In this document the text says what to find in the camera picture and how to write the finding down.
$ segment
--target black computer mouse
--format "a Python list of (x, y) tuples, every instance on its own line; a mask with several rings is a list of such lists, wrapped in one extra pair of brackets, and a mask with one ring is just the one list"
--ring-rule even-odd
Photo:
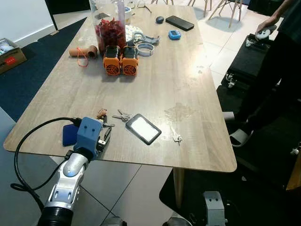
[(157, 24), (161, 24), (161, 23), (163, 23), (163, 21), (164, 21), (164, 17), (162, 17), (162, 16), (158, 16), (158, 17), (156, 18)]

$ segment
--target white cup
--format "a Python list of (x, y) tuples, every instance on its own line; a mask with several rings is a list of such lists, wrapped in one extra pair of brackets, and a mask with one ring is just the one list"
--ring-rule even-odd
[(132, 9), (130, 7), (124, 6), (124, 20), (125, 24), (129, 25), (131, 23)]

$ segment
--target blue carpet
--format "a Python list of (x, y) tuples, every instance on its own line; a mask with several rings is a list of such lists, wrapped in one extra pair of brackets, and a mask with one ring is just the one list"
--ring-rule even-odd
[(28, 60), (0, 75), (0, 107), (14, 121), (20, 118), (84, 21), (22, 48)]

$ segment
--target clear container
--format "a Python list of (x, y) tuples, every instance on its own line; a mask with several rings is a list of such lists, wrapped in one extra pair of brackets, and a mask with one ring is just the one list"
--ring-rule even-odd
[(89, 0), (93, 24), (102, 55), (107, 46), (126, 45), (125, 8), (123, 0)]

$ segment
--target wooden table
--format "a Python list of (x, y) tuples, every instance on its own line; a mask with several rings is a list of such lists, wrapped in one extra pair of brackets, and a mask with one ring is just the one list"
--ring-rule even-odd
[[(215, 91), (198, 23), (192, 7), (149, 5), (137, 8), (132, 25), (160, 44), (150, 57), (140, 57), (138, 75), (107, 76), (102, 59), (90, 60), (87, 68), (77, 66), (69, 48), (97, 46), (92, 20), (84, 22), (68, 49), (5, 140), (4, 148), (14, 151), (33, 127), (56, 117), (96, 117), (108, 109), (108, 122), (116, 124), (111, 141), (100, 160), (174, 167), (176, 199), (181, 205), (183, 169), (233, 172), (236, 160)], [(156, 24), (158, 16), (179, 16), (195, 24), (181, 31), (181, 40), (168, 38), (174, 26)], [(162, 130), (147, 146), (112, 118), (117, 109), (141, 113)], [(51, 123), (30, 136), (21, 152), (64, 156), (62, 128), (70, 122)], [(172, 128), (183, 141), (173, 141)]]

